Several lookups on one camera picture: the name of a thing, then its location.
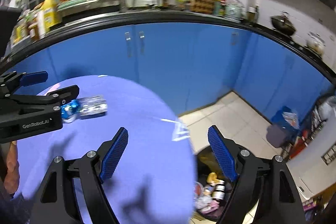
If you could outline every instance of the blue textured pad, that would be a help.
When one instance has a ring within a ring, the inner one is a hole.
[[[118,165],[121,155],[124,153],[128,143],[128,131],[123,129],[117,140],[114,142],[110,150],[106,153],[105,158],[101,162],[101,172],[99,177],[103,183],[106,179],[110,179]]]
[[[208,141],[223,174],[226,175],[231,182],[235,182],[238,177],[235,160],[226,148],[219,134],[221,133],[217,132],[213,126],[209,127]]]
[[[28,73],[23,75],[20,79],[20,86],[29,86],[44,83],[47,79],[48,73],[46,71]]]

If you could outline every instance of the yellow detergent bottle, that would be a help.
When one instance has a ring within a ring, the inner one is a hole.
[[[56,0],[44,0],[41,9],[44,13],[44,25],[46,32],[50,30],[50,27],[62,22],[61,17],[57,13]]]

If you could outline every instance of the metal screw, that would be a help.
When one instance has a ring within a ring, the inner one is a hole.
[[[278,162],[282,162],[283,161],[283,158],[279,155],[276,155],[275,156],[275,160],[278,161]]]
[[[247,157],[247,156],[250,155],[250,152],[248,150],[242,150],[242,151],[240,151],[240,153],[243,157]]]
[[[62,157],[61,157],[61,156],[57,156],[57,157],[54,158],[54,162],[55,162],[55,163],[58,163],[58,162],[60,162],[61,160],[62,160]]]
[[[86,153],[88,158],[93,158],[96,155],[96,151],[89,151]]]

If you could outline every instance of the purple tablecloth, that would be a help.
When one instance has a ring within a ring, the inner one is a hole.
[[[96,75],[62,81],[40,95],[78,85],[79,98],[103,95],[107,115],[76,120],[61,130],[19,140],[20,185],[14,198],[25,206],[39,187],[55,156],[82,157],[111,140],[120,127],[129,133],[128,145],[113,177],[103,184],[120,224],[183,223],[193,211],[196,163],[178,118],[153,92],[130,80]],[[75,180],[83,222],[91,223]]]

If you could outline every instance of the tile floor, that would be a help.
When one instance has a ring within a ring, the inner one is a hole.
[[[209,145],[208,128],[216,125],[222,135],[245,146],[255,156],[267,159],[281,153],[266,141],[266,129],[269,123],[254,111],[247,103],[231,92],[216,104],[184,115],[180,119],[190,131],[190,140],[196,154]],[[252,223],[256,206],[246,215],[243,224]],[[214,222],[192,219],[190,224],[214,224]]]

